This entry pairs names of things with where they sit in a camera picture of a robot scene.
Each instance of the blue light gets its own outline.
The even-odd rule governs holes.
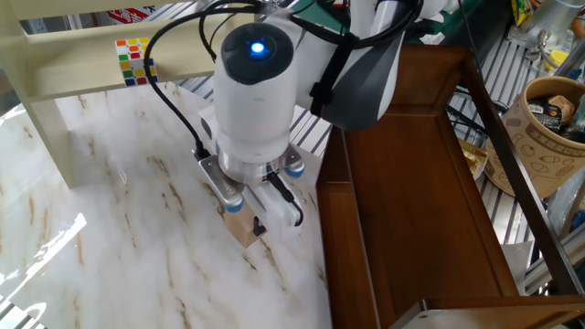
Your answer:
[[[252,52],[256,54],[260,54],[262,51],[264,51],[264,45],[262,45],[260,42],[254,42],[250,48],[252,49]]]

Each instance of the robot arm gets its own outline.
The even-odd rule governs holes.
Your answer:
[[[247,6],[218,8],[231,2]],[[205,15],[258,13],[262,6],[257,0],[219,0],[169,23],[153,37],[144,65],[171,28]],[[148,70],[147,76],[194,135],[199,166],[225,209],[238,213],[247,203],[256,214],[254,225],[263,223],[278,238],[303,222],[301,203],[285,183],[304,170],[289,143],[295,103],[344,130],[375,124],[394,94],[403,30],[421,7],[422,0],[353,0],[351,33],[344,36],[290,14],[291,21],[269,17],[236,28],[217,58],[216,102],[200,113],[207,147]]]

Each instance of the white marble table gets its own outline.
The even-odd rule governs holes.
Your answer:
[[[198,122],[207,102],[162,86]],[[314,159],[297,184],[301,232],[244,249],[197,175],[188,130],[150,87],[58,105],[71,190],[22,108],[0,120],[1,295],[51,329],[331,327]]]

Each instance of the green object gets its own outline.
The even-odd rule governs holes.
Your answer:
[[[323,8],[317,4],[316,0],[299,0],[299,2],[292,6],[292,10],[301,10],[311,4],[311,2],[313,2],[313,4],[301,14],[299,14],[300,18],[306,19],[324,27],[329,27],[334,31],[339,31],[341,29],[341,24],[339,24],[335,18],[329,15],[329,13],[324,11]]]
[[[341,29],[341,24],[337,22],[335,18],[330,16],[326,11],[324,11],[317,3],[316,0],[300,0],[296,4],[292,6],[292,10],[301,10],[311,4],[314,3],[304,10],[299,17],[304,18],[308,21],[313,23],[322,25],[324,27],[329,27],[334,31],[339,31]],[[471,11],[476,8],[482,1],[487,0],[462,0],[463,1],[463,9],[465,9],[465,13],[469,15]],[[463,18],[461,16],[461,10],[456,10],[452,14],[448,14],[446,12],[441,12],[444,22],[433,22],[432,28],[435,34],[442,32],[446,37],[451,34],[451,32],[459,25],[462,24]],[[412,40],[410,43],[415,44],[422,44],[420,40]]]

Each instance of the cardboard cup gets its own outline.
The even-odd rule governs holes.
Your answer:
[[[585,143],[576,143],[550,131],[528,109],[527,100],[562,95],[577,108],[585,85],[561,77],[532,80],[504,116],[504,125],[541,198],[552,195],[585,165]],[[509,195],[514,191],[508,182],[494,146],[487,141],[488,163],[485,174]]]

